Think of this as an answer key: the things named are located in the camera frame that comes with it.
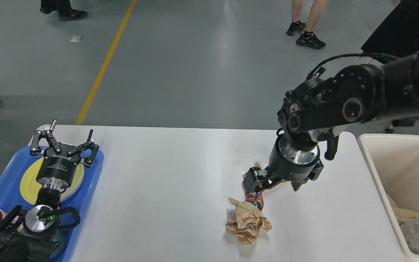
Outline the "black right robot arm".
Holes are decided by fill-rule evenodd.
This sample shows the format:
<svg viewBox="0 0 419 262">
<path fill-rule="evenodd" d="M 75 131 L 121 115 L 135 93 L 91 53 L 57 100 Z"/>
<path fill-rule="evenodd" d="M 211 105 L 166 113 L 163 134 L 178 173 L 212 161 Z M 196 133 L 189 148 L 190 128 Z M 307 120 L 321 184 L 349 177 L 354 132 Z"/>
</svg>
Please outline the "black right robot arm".
<svg viewBox="0 0 419 262">
<path fill-rule="evenodd" d="M 250 168 L 242 188 L 258 200 L 264 190 L 291 182 L 295 191 L 316 180 L 323 169 L 319 142 L 326 141 L 324 158 L 333 160 L 340 133 L 351 124 L 419 119 L 419 51 L 404 58 L 384 53 L 353 53 L 353 57 L 384 58 L 382 66 L 351 65 L 326 80 L 319 63 L 306 80 L 286 92 L 277 112 L 280 128 L 265 169 Z"/>
</svg>

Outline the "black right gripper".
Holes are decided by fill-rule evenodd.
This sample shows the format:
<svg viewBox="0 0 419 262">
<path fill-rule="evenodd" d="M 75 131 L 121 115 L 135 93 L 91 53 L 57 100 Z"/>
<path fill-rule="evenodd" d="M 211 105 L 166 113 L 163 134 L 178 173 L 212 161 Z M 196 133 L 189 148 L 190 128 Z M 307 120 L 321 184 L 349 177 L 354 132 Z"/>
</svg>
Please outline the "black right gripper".
<svg viewBox="0 0 419 262">
<path fill-rule="evenodd" d="M 264 190 L 281 182 L 290 181 L 294 192 L 309 180 L 316 180 L 324 166 L 317 143 L 305 151 L 294 147 L 289 135 L 279 135 L 271 151 L 266 170 L 251 167 L 243 177 L 242 188 L 246 197 L 259 198 Z"/>
</svg>

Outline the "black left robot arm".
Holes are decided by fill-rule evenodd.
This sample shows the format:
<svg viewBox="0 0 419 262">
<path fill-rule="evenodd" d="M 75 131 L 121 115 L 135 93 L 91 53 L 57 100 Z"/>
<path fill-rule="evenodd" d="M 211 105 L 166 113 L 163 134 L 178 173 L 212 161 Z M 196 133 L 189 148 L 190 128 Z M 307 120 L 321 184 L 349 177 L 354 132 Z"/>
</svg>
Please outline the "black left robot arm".
<svg viewBox="0 0 419 262">
<path fill-rule="evenodd" d="M 104 155 L 89 131 L 80 145 L 36 130 L 0 176 L 0 262 L 68 262 Z"/>
</svg>

